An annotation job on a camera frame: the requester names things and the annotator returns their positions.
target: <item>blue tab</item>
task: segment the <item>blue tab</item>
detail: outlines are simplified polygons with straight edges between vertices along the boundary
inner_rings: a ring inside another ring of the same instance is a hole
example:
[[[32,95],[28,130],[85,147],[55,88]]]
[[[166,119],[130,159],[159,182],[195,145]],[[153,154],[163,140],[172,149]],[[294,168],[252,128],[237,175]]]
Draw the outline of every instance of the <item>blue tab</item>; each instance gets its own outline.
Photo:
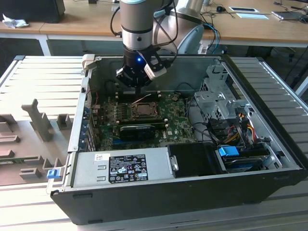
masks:
[[[222,146],[218,149],[220,156],[238,156],[240,155],[235,146]]]
[[[47,173],[48,179],[59,179],[60,176],[60,170],[59,169],[50,169]]]

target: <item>wires bundle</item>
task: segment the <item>wires bundle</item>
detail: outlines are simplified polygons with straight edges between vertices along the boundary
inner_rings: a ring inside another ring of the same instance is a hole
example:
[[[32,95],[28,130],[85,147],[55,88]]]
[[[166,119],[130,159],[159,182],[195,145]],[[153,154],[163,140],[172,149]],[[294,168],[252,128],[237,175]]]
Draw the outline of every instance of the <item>wires bundle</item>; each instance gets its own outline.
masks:
[[[251,131],[252,141],[256,142],[256,131],[255,131],[255,129],[250,125],[247,125],[247,128]]]
[[[209,28],[212,29],[212,31],[213,31],[213,33],[214,33],[214,36],[215,36],[214,39],[213,39],[213,42],[214,42],[214,40],[215,40],[215,38],[216,38],[215,48],[213,49],[213,52],[212,52],[212,54],[214,54],[214,53],[215,53],[215,50],[217,49],[218,44],[219,44],[218,31],[217,31],[213,26],[211,26],[211,25],[208,24],[208,23],[204,23],[204,25],[205,25],[205,26],[208,26]]]

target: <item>desk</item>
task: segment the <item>desk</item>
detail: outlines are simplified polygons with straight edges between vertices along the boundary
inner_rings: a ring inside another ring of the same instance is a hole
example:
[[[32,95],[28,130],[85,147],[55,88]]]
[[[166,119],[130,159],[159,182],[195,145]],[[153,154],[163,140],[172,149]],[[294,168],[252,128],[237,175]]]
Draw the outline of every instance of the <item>desk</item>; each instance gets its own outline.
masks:
[[[229,6],[253,7],[260,13],[283,11],[280,6],[273,4],[273,0],[216,0],[223,3],[230,12]],[[304,4],[295,1],[282,1],[285,5],[303,7]],[[112,15],[111,3],[98,2],[88,4],[88,1],[64,0],[65,15],[61,23],[32,23],[28,28],[10,29],[0,26],[0,37],[26,38],[39,40],[44,55],[51,55],[48,46],[49,39],[65,40],[102,40],[121,41],[115,38],[109,28]],[[215,10],[216,5],[204,7],[205,11]],[[226,45],[253,45],[276,47],[306,47],[308,44],[308,25],[301,22],[279,22],[274,15],[267,15],[269,20],[241,19],[234,14],[216,14],[213,19],[215,27],[220,31],[220,44]],[[115,30],[120,30],[120,17],[114,20]],[[203,44],[213,39],[212,31],[206,31]]]

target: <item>power supply label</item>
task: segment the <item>power supply label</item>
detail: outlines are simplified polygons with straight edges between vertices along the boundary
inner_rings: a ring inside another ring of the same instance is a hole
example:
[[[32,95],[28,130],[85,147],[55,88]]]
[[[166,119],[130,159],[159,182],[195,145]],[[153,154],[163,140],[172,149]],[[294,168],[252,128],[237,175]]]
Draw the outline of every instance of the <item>power supply label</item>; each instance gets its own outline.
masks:
[[[112,184],[148,180],[148,176],[144,154],[109,158],[109,182]]]

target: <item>black cable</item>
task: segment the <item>black cable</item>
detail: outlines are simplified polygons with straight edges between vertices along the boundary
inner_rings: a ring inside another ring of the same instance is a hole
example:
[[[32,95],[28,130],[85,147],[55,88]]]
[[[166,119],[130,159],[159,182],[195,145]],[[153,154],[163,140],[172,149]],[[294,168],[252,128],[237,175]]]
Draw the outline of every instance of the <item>black cable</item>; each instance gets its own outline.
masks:
[[[117,7],[117,9],[115,10],[115,12],[112,14],[111,20],[110,20],[110,30],[111,32],[114,34],[114,36],[120,36],[121,32],[115,32],[113,27],[112,27],[112,23],[114,21],[115,15],[116,13],[120,10],[120,6]]]
[[[194,129],[195,131],[201,133],[202,135],[205,135],[205,136],[208,137],[208,138],[212,138],[210,135],[208,135],[208,134],[206,134],[206,133],[200,131],[199,129],[195,128],[195,127],[191,124],[190,119],[189,119],[189,110],[190,110],[190,108],[191,108],[191,105],[192,105],[193,100],[196,100],[196,99],[195,99],[194,97],[192,98],[192,100],[191,100],[190,103],[189,103],[188,110],[187,110],[187,119],[188,119],[188,123],[193,127],[193,129]]]
[[[186,84],[187,86],[189,86],[191,89],[195,90],[192,85],[190,85],[189,83],[186,83],[186,82],[181,82],[180,84],[177,85],[177,87],[175,88],[174,92],[176,93],[178,91],[178,88],[183,85],[183,84]]]
[[[201,15],[202,18],[204,19],[204,22],[205,22],[205,23],[208,23],[208,22],[206,21],[206,19],[203,17],[203,14],[200,14],[200,15]],[[212,45],[213,45],[213,43],[214,43],[214,41],[215,41],[215,38],[216,38],[216,33],[215,33],[215,31],[213,31],[213,34],[214,34],[214,37],[213,37],[213,40],[211,41],[209,47],[207,48],[208,50],[212,47]]]
[[[290,73],[293,71],[293,69],[296,67],[296,65],[298,64],[298,62],[302,59],[303,55],[306,53],[306,51],[308,50],[308,46],[306,47],[306,49],[304,50],[304,52],[302,53],[302,55],[298,58],[297,62],[293,65],[293,67],[290,69],[290,71],[288,72],[287,76],[285,77],[284,81],[287,80],[287,78],[289,77]]]
[[[211,23],[212,23],[212,27],[213,27],[213,33],[214,33],[214,38],[212,40],[212,42],[210,43],[209,47],[207,48],[208,50],[212,47],[212,45],[214,44],[215,38],[216,38],[216,33],[215,31],[218,33],[218,41],[217,41],[217,46],[214,48],[213,53],[215,52],[216,48],[218,47],[219,43],[220,43],[220,32],[215,28],[214,22],[213,22],[213,15],[212,14],[208,14],[208,16],[211,18]]]
[[[157,20],[155,17],[154,17],[154,20],[155,20],[156,24],[160,27],[160,29],[164,32],[164,34],[167,36],[167,38],[171,41],[172,39],[170,38],[170,36],[169,36],[169,34],[166,32],[166,30],[163,28],[163,26],[160,25],[160,23],[158,22],[158,20]],[[175,55],[174,55],[173,59],[171,60],[171,62],[173,63],[173,62],[175,61],[175,59],[177,58],[177,55],[178,55],[178,53],[179,53],[179,49],[178,49],[178,47],[175,45],[174,42],[173,42],[172,44],[173,44],[173,46],[175,47],[175,50],[176,50]]]
[[[169,42],[164,42],[164,43],[161,43],[161,44],[157,44],[155,45],[155,47],[163,47],[163,46],[166,46],[166,45],[169,45],[171,43],[173,43],[177,38],[178,38],[178,35],[179,35],[179,21],[178,21],[178,13],[177,13],[177,9],[176,9],[176,5],[175,5],[175,2],[173,0],[173,6],[174,6],[174,12],[175,12],[175,20],[176,20],[176,26],[177,26],[177,32],[176,32],[176,35],[175,37],[170,40]]]

